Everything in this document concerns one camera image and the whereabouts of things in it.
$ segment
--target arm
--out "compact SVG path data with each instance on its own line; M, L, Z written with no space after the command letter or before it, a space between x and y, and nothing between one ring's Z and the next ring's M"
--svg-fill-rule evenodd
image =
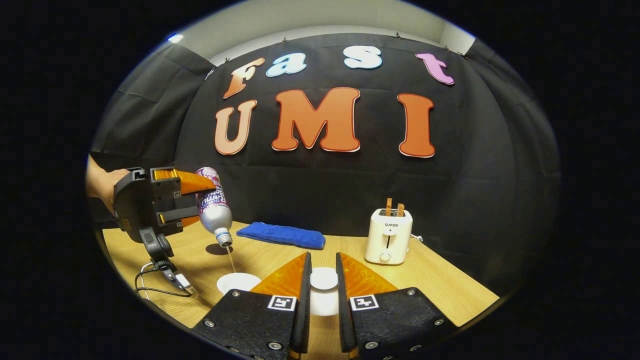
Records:
M129 171L123 168L106 172L89 155L86 164L86 194L90 197L98 197L113 214L113 187L128 173Z

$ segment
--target white toaster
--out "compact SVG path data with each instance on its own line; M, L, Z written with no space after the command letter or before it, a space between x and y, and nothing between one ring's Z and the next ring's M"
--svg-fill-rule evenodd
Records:
M371 215L365 259L371 263L398 265L404 262L409 249L413 218L409 211L399 217L397 209L385 216L386 209L377 209Z

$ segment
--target screw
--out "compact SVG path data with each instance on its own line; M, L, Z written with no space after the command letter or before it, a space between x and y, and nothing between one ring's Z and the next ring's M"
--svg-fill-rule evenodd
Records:
M275 341L270 342L268 346L271 350L280 350L282 348L282 345L280 345L280 343L277 343Z

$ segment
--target orange letter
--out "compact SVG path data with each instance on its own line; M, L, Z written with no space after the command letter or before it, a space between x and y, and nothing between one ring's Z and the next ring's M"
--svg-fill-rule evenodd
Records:
M229 84L229 90L225 92L224 99L239 93L246 84L242 82L243 79L249 80L255 74L255 67L264 63L264 58L258 58L251 61L243 67L239 67L231 73L231 84Z
M233 155L242 150L249 136L249 123L251 122L251 111L258 104L256 100L245 101L238 106L240 111L240 124L238 125L238 135L233 141L227 139L227 128L229 116L234 112L233 108L224 108L217 112L216 120L216 150L222 155Z
M360 142L353 130L353 106L358 97L360 92L354 88L333 88L314 109L302 90L279 93L276 100L280 103L280 125L272 148L286 151L298 147L293 138L295 124L305 147L311 149L327 124L320 147L327 151L357 151Z
M436 149L429 141L429 110L433 102L426 97L400 94L398 101L404 105L406 132L399 149L403 155L430 158Z

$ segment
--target pink letter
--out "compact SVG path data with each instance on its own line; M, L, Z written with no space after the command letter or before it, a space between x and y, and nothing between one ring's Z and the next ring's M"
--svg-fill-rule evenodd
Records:
M424 60L424 64L427 65L427 70L436 80L443 84L453 85L453 78L446 76L444 72L442 72L442 68L447 68L445 63L436 59L435 56L431 54L416 54L415 57Z

